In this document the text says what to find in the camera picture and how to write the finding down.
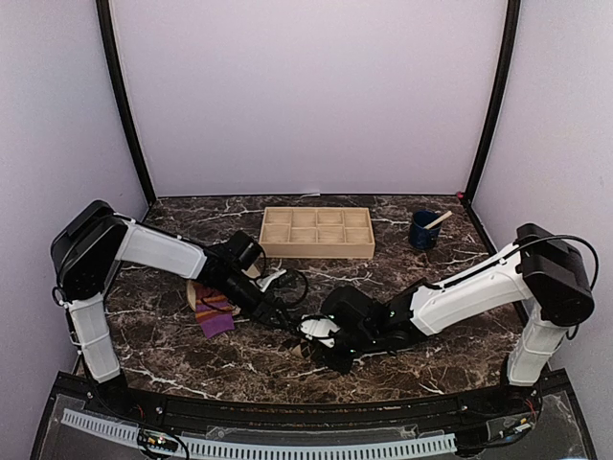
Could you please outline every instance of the white wall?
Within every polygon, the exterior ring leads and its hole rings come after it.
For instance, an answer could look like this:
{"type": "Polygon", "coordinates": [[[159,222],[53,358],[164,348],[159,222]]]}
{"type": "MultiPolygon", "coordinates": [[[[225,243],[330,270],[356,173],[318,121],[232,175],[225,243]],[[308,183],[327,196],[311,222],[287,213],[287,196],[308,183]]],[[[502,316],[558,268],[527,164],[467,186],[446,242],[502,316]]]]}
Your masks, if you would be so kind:
{"type": "Polygon", "coordinates": [[[456,193],[506,4],[113,2],[156,192],[456,193]]]}
{"type": "MultiPolygon", "coordinates": [[[[599,458],[613,458],[613,3],[524,2],[476,211],[497,245],[534,221],[592,242],[596,312],[554,358],[577,389],[599,458]]],[[[590,256],[585,260],[592,268],[590,256]]]]}
{"type": "Polygon", "coordinates": [[[0,2],[0,439],[29,458],[76,354],[51,300],[53,237],[95,198],[140,217],[94,1],[0,2]]]}

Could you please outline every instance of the black metal post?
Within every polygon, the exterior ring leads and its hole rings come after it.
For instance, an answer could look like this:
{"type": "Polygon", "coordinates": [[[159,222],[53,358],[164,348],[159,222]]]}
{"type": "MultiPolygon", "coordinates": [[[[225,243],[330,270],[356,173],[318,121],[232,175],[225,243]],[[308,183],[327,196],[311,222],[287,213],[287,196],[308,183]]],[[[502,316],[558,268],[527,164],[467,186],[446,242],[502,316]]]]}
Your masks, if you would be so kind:
{"type": "Polygon", "coordinates": [[[106,55],[106,65],[108,66],[108,75],[111,78],[113,92],[115,93],[115,102],[117,109],[124,126],[125,139],[132,155],[134,168],[141,182],[141,188],[145,194],[148,205],[151,206],[155,200],[155,191],[149,176],[145,157],[141,145],[136,134],[136,127],[132,119],[132,112],[127,100],[125,91],[124,77],[122,76],[122,68],[117,53],[117,43],[115,42],[115,34],[113,33],[113,21],[111,18],[111,10],[108,0],[96,0],[98,8],[98,20],[100,21],[100,32],[102,34],[102,44],[104,45],[104,54],[106,55]]]}
{"type": "Polygon", "coordinates": [[[519,22],[520,7],[521,0],[509,0],[507,5],[507,18],[505,20],[505,29],[502,35],[500,55],[498,56],[498,67],[496,68],[494,85],[491,89],[491,98],[489,99],[488,114],[486,115],[486,122],[483,126],[481,140],[479,141],[475,161],[472,165],[472,171],[470,172],[470,178],[468,179],[464,192],[464,199],[468,203],[472,202],[477,193],[479,181],[481,180],[481,175],[483,174],[483,169],[488,159],[491,140],[494,137],[496,123],[498,122],[498,115],[500,114],[500,107],[502,106],[505,87],[507,86],[507,77],[509,76],[509,69],[511,68],[511,57],[513,54],[517,24],[519,22]]]}

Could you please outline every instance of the cloth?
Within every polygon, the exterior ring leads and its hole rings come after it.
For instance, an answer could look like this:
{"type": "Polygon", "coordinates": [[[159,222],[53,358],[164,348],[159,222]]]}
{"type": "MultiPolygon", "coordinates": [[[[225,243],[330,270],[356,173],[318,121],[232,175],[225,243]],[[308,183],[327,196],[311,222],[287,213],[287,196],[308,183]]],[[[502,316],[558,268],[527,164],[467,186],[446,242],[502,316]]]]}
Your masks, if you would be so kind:
{"type": "Polygon", "coordinates": [[[216,289],[196,284],[195,320],[207,338],[234,330],[234,307],[228,298],[216,289]]]}

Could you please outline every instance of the wooden stick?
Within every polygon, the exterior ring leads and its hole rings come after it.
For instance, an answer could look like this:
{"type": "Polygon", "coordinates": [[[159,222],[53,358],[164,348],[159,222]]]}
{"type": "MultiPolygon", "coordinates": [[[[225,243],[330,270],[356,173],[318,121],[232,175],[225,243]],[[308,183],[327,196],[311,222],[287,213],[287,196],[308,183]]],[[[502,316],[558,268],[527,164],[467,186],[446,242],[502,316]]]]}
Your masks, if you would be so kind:
{"type": "Polygon", "coordinates": [[[437,218],[436,220],[431,221],[430,223],[428,223],[425,227],[426,230],[430,230],[432,227],[437,226],[439,223],[441,223],[443,220],[451,217],[453,213],[451,211],[447,211],[446,213],[444,213],[442,216],[440,216],[439,218],[437,218]]]}

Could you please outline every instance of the compartment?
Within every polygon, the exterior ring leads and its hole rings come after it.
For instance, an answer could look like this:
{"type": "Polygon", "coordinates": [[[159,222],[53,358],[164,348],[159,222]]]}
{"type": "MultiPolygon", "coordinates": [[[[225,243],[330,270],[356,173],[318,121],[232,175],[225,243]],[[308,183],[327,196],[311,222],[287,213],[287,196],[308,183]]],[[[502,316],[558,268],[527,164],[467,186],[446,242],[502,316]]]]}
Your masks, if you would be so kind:
{"type": "Polygon", "coordinates": [[[317,229],[317,242],[323,244],[345,242],[345,232],[342,225],[330,225],[317,229]]]}
{"type": "Polygon", "coordinates": [[[267,209],[264,223],[286,223],[291,222],[291,209],[267,209]]]}
{"type": "Polygon", "coordinates": [[[368,227],[369,217],[366,211],[343,211],[346,227],[368,227]]]}
{"type": "Polygon", "coordinates": [[[317,211],[311,210],[294,210],[291,217],[291,226],[293,227],[315,227],[317,211]]]}
{"type": "Polygon", "coordinates": [[[343,211],[320,209],[317,211],[317,225],[342,225],[343,211]]]}
{"type": "Polygon", "coordinates": [[[317,231],[314,228],[292,228],[289,242],[317,242],[317,231]]]}
{"type": "Polygon", "coordinates": [[[261,242],[288,242],[289,225],[264,225],[261,242]]]}
{"type": "Polygon", "coordinates": [[[369,228],[346,228],[345,238],[351,244],[369,244],[372,242],[369,228]]]}

